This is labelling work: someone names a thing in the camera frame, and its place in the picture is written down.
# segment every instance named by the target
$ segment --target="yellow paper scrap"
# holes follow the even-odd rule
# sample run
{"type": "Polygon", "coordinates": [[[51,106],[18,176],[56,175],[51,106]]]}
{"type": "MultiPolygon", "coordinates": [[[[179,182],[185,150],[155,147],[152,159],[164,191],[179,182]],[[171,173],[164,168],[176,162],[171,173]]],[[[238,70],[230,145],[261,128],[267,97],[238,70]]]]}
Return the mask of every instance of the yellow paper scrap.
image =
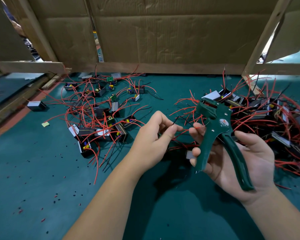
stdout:
{"type": "Polygon", "coordinates": [[[49,122],[44,122],[44,123],[42,123],[42,126],[43,126],[43,127],[46,127],[46,126],[48,126],[48,125],[50,125],[49,122]]]}

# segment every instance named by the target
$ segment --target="green wire stripper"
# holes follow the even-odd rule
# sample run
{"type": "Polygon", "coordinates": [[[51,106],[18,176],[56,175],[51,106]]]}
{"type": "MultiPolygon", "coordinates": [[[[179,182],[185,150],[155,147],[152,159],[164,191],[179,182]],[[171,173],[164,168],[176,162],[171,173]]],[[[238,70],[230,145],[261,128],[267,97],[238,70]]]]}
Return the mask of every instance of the green wire stripper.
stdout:
{"type": "Polygon", "coordinates": [[[207,118],[206,132],[200,145],[201,153],[197,158],[195,170],[204,170],[213,142],[218,137],[227,150],[234,166],[240,187],[244,191],[254,190],[244,157],[231,138],[233,132],[230,124],[232,110],[217,101],[204,98],[196,107],[196,111],[207,118]]]}

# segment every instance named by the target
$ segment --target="wire stripper handle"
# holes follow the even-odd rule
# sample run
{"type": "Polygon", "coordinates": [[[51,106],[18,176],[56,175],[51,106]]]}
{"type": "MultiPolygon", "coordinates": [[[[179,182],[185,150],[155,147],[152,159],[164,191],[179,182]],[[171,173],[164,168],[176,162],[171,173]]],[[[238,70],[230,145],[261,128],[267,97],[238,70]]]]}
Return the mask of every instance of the wire stripper handle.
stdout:
{"type": "Polygon", "coordinates": [[[231,158],[241,189],[244,191],[254,190],[246,161],[235,141],[231,138],[231,131],[221,133],[219,137],[224,142],[224,147],[231,158]]]}
{"type": "Polygon", "coordinates": [[[194,167],[196,171],[201,171],[206,168],[213,142],[215,141],[217,136],[218,134],[216,132],[212,132],[211,130],[208,129],[204,133],[203,140],[199,147],[201,153],[197,157],[197,164],[194,167]]]}

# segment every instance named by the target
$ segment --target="round logo sticker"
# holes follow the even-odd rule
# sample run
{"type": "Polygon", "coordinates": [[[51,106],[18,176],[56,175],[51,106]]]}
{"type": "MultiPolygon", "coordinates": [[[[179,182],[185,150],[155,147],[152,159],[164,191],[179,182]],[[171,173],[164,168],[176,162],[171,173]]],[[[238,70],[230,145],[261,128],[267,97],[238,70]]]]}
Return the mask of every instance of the round logo sticker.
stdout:
{"type": "Polygon", "coordinates": [[[225,119],[220,119],[220,120],[219,120],[219,123],[220,123],[220,125],[223,126],[223,127],[228,127],[228,126],[229,126],[228,121],[226,121],[225,119]]]}

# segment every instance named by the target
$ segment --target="green table surface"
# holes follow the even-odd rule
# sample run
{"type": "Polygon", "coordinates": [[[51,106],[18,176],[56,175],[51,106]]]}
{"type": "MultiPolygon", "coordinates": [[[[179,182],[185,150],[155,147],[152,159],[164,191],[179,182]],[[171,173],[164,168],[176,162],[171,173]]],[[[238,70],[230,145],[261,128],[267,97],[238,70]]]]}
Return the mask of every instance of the green table surface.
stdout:
{"type": "MultiPolygon", "coordinates": [[[[136,113],[137,119],[143,122],[147,122],[156,110],[169,115],[186,106],[185,103],[179,106],[174,103],[180,98],[189,98],[189,89],[199,99],[209,89],[221,90],[222,84],[221,77],[149,75],[141,78],[140,84],[151,82],[150,86],[164,99],[158,100],[149,93],[141,94],[140,105],[136,107],[152,106],[136,113]]],[[[294,82],[285,94],[293,95],[300,104],[300,77],[293,78],[294,82]]],[[[228,87],[234,88],[239,80],[231,76],[228,87]]],[[[276,89],[280,91],[288,83],[289,79],[277,80],[276,89]]],[[[62,86],[60,84],[50,94],[60,98],[62,86]]],[[[125,81],[119,82],[116,91],[125,86],[125,81]]],[[[63,90],[62,95],[66,97],[71,93],[63,90]]],[[[246,93],[247,89],[243,88],[237,94],[246,93]]],[[[128,97],[124,92],[119,102],[128,97]]],[[[122,118],[132,113],[132,107],[124,110],[122,118]]],[[[104,172],[100,170],[96,185],[93,185],[96,168],[87,166],[89,159],[80,155],[65,121],[56,118],[48,127],[41,125],[65,111],[66,107],[58,104],[49,105],[46,112],[30,112],[0,136],[0,239],[61,239],[126,155],[138,132],[136,126],[128,129],[130,139],[116,146],[111,167],[104,172]]],[[[172,115],[171,120],[176,115],[182,115],[182,112],[172,115]]],[[[184,121],[179,119],[178,123],[182,125],[184,121]]],[[[189,135],[179,138],[180,141],[191,141],[189,135]]],[[[100,162],[110,145],[102,144],[100,162]]],[[[282,192],[300,210],[300,177],[277,171],[275,179],[292,188],[282,189],[282,192]]],[[[124,239],[253,240],[263,237],[238,201],[204,173],[194,174],[184,154],[172,151],[138,182],[124,239]]]]}

